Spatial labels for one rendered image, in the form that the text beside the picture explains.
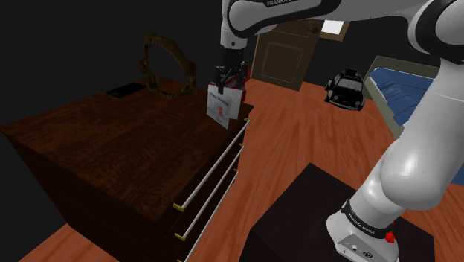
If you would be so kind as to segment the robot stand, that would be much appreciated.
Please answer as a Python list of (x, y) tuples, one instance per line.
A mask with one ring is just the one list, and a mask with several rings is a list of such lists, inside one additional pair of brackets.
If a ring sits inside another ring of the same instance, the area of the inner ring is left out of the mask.
[(378, 174), (355, 191), (309, 164), (251, 228), (239, 262), (436, 262)]

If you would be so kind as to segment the black flat phone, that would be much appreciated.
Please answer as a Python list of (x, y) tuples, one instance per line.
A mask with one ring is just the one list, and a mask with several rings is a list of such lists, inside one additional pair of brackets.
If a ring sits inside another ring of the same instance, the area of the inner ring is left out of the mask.
[(146, 86), (140, 83), (129, 83), (124, 86), (120, 86), (115, 89), (109, 90), (106, 94), (115, 98), (123, 98), (127, 95), (130, 95), (145, 88)]

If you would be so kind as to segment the wood-framed window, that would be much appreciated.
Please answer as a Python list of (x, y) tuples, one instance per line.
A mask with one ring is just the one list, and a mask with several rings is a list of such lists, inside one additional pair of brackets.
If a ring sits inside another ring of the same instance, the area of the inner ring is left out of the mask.
[(348, 27), (349, 22), (325, 20), (320, 32), (320, 38), (342, 42)]

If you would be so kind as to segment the brown toothed jaw bone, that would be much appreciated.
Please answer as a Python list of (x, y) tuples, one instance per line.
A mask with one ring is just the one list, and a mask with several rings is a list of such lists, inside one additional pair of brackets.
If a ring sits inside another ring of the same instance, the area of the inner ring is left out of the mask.
[[(188, 84), (177, 94), (170, 94), (161, 90), (161, 81), (149, 69), (149, 51), (153, 44), (164, 48), (173, 59), (180, 65), (188, 78)], [(187, 95), (197, 95), (199, 89), (196, 85), (196, 64), (190, 61), (184, 52), (177, 45), (175, 40), (156, 33), (149, 33), (143, 40), (143, 55), (137, 63), (139, 71), (146, 76), (147, 88), (152, 93), (158, 94), (167, 99), (176, 99)]]

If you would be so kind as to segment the brown panelled door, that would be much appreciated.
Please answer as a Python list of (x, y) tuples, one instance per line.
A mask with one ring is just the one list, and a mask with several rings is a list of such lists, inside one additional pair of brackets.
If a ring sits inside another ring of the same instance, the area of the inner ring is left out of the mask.
[(251, 78), (298, 91), (317, 45), (323, 21), (282, 23), (257, 37)]

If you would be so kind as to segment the white greeting card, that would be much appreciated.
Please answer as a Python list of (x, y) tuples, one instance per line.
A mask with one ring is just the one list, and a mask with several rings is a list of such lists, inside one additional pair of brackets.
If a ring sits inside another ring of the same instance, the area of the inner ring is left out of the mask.
[(207, 115), (227, 129), (229, 120), (238, 118), (241, 100), (242, 90), (224, 87), (221, 94), (217, 86), (210, 84), (207, 90)]

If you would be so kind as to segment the black toy car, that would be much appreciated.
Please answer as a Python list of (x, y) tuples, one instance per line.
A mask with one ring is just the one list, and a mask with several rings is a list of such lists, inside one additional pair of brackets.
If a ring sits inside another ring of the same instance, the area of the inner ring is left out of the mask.
[(345, 68), (326, 84), (325, 102), (341, 108), (361, 111), (365, 104), (364, 83), (361, 75), (353, 68)]

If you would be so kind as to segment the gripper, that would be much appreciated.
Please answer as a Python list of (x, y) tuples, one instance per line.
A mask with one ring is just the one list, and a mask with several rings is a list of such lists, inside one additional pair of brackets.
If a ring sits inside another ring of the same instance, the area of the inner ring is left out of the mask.
[(214, 83), (222, 94), (228, 74), (235, 74), (234, 89), (242, 90), (248, 74), (248, 63), (244, 60), (245, 49), (222, 48), (223, 66), (215, 67)]

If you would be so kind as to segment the bed with blue cover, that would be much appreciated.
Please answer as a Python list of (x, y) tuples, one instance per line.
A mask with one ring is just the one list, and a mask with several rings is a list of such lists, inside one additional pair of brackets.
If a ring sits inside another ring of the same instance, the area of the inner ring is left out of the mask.
[(364, 78), (365, 97), (374, 101), (394, 138), (412, 115), (439, 69), (377, 56)]

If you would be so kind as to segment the brown wooden chest of drawers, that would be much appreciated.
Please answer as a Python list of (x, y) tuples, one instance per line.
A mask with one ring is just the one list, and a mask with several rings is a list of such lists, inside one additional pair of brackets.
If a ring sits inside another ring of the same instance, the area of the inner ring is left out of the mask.
[(251, 105), (106, 93), (0, 126), (74, 230), (119, 262), (187, 262), (238, 175)]

